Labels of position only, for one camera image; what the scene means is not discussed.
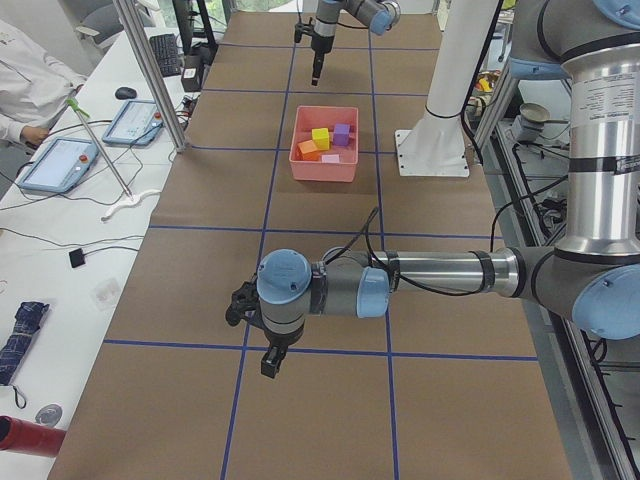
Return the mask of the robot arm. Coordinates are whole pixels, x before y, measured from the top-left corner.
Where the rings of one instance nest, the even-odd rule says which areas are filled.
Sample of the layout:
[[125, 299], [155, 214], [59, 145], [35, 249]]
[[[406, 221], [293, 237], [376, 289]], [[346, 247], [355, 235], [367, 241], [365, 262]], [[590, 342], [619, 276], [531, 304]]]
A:
[[333, 48], [342, 11], [349, 13], [367, 30], [378, 36], [396, 25], [401, 16], [401, 8], [396, 1], [319, 1], [315, 19], [309, 24], [311, 48], [314, 52], [312, 86], [319, 84], [324, 59]]
[[490, 252], [354, 252], [310, 262], [276, 250], [257, 269], [253, 322], [274, 377], [309, 315], [378, 317], [389, 296], [417, 288], [447, 296], [525, 298], [605, 339], [639, 332], [639, 5], [521, 1], [510, 72], [571, 82], [566, 230], [551, 247]]

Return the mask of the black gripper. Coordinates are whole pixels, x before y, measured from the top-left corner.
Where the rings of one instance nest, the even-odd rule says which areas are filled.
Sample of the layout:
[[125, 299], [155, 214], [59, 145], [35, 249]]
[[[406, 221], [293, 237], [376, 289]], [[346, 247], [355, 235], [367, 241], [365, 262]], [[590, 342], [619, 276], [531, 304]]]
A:
[[332, 51], [333, 43], [333, 36], [314, 34], [312, 37], [311, 48], [314, 51], [311, 76], [312, 86], [317, 86], [319, 84], [324, 65], [324, 57]]
[[276, 333], [267, 329], [265, 336], [269, 346], [261, 359], [261, 374], [268, 378], [275, 378], [286, 357], [288, 347], [297, 343], [302, 335], [302, 327], [289, 333]]

